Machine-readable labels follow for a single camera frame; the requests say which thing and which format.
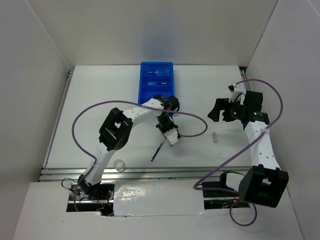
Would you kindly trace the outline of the dark blue gel pen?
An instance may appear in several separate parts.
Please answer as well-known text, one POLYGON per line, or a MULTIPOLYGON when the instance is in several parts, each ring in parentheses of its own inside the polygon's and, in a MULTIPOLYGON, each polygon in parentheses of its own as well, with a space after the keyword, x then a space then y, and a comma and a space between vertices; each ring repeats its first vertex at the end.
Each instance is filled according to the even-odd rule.
POLYGON ((157 154, 159 153, 159 151, 161 150, 163 144, 164 144, 164 141, 161 142, 160 145, 158 146, 158 148, 156 149, 154 155, 152 156, 152 158, 150 160, 151 162, 153 162, 155 160, 155 158, 156 158, 157 154))

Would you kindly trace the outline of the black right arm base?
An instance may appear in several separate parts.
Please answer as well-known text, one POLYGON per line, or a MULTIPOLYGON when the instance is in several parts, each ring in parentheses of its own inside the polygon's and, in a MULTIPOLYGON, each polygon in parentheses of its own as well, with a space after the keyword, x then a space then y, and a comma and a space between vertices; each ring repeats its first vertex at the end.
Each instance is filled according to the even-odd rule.
POLYGON ((243 173, 223 170, 216 180, 210 180, 211 177, 203 177, 193 186, 194 190, 202 191, 205 209, 229 209, 240 201, 238 191, 243 173))

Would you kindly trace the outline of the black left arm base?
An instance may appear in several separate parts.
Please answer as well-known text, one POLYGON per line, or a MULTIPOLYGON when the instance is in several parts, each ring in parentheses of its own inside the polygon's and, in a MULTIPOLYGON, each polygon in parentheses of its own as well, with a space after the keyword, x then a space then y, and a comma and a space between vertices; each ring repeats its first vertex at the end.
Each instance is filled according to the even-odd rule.
POLYGON ((76 185, 76 181, 71 178, 61 181, 61 187, 69 191, 67 212, 98 212, 105 217, 114 215, 114 183, 100 184, 89 194, 76 185))

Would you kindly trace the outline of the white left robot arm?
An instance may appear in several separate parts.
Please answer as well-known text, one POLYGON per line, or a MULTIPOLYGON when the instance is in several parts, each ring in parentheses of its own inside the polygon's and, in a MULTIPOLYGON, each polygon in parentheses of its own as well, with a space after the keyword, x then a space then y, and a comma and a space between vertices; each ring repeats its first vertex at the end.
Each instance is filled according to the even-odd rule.
POLYGON ((92 156, 91 165, 80 175, 78 184, 81 194, 88 200, 97 197, 103 172, 116 151, 128 142, 132 128, 152 118, 157 118, 156 128, 172 146, 181 137, 179 129, 171 120, 169 111, 180 107, 175 96, 165 98, 161 94, 143 103, 141 106, 126 110, 113 108, 99 129, 99 145, 92 156))

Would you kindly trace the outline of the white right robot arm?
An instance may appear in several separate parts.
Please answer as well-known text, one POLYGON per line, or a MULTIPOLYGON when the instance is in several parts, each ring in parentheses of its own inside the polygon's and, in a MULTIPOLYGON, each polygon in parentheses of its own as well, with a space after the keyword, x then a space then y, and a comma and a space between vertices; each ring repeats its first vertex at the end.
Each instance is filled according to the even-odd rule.
POLYGON ((287 187, 289 174, 281 170, 274 155, 267 113, 262 112, 263 94, 247 91, 244 100, 235 91, 231 98, 217 98, 208 117, 218 122, 239 120, 247 136, 250 147, 251 168, 245 174, 224 171, 220 176, 218 190, 223 196, 234 191, 241 201, 275 208, 287 187))

